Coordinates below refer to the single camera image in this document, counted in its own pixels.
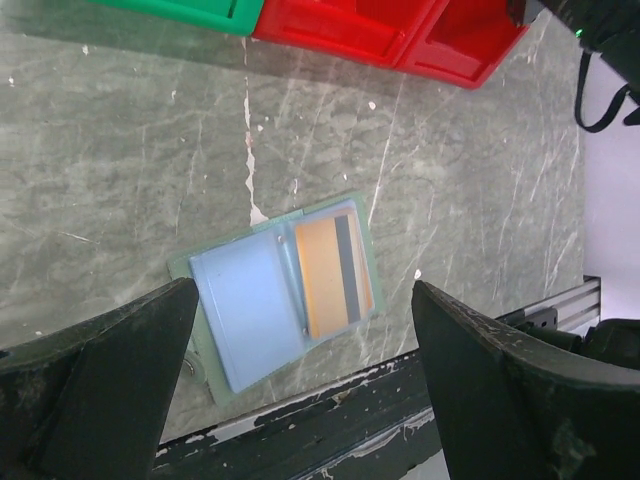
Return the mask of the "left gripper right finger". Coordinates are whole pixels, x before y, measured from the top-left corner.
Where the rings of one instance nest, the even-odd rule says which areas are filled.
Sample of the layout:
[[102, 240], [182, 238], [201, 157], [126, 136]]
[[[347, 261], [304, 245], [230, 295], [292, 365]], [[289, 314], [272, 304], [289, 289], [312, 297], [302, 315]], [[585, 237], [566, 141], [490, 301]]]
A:
[[635, 479], [639, 324], [585, 336], [487, 317], [419, 281], [412, 315], [453, 479]]

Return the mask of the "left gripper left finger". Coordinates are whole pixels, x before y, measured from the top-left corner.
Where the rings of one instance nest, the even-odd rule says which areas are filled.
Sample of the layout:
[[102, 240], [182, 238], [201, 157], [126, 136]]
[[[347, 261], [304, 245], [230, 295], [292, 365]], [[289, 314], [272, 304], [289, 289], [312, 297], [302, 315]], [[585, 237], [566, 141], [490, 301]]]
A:
[[198, 301], [179, 278], [3, 349], [2, 478], [148, 478]]

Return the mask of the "mint green card holder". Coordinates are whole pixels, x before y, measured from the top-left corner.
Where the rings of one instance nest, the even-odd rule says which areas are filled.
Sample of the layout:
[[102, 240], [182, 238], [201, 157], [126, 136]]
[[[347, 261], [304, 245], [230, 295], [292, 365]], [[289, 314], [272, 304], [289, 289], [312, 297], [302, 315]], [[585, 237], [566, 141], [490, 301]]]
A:
[[[295, 227], [343, 208], [353, 208], [359, 219], [374, 307], [365, 320], [318, 341], [308, 329]], [[359, 192], [176, 252], [167, 268], [172, 278], [196, 283], [199, 305], [185, 360], [219, 406], [385, 307]]]

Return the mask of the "orange card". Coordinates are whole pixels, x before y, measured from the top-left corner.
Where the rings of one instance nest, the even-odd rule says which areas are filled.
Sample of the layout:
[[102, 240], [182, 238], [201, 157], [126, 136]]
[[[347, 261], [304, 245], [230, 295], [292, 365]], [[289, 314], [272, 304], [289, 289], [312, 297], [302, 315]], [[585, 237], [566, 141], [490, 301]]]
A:
[[295, 240], [311, 338], [324, 340], [365, 320], [374, 298], [356, 211], [298, 224]]

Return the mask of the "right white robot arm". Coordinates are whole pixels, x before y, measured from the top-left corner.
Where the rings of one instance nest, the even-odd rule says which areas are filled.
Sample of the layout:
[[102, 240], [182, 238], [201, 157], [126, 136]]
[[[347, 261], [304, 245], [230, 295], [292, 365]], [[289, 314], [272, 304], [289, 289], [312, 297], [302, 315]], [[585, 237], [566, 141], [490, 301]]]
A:
[[[624, 101], [639, 101], [639, 2], [638, 0], [542, 0], [509, 1], [506, 11], [518, 27], [531, 24], [542, 10], [561, 21], [582, 48], [574, 118], [588, 133], [607, 128]], [[587, 125], [582, 116], [584, 90], [591, 58], [601, 59], [623, 80], [600, 120]]]

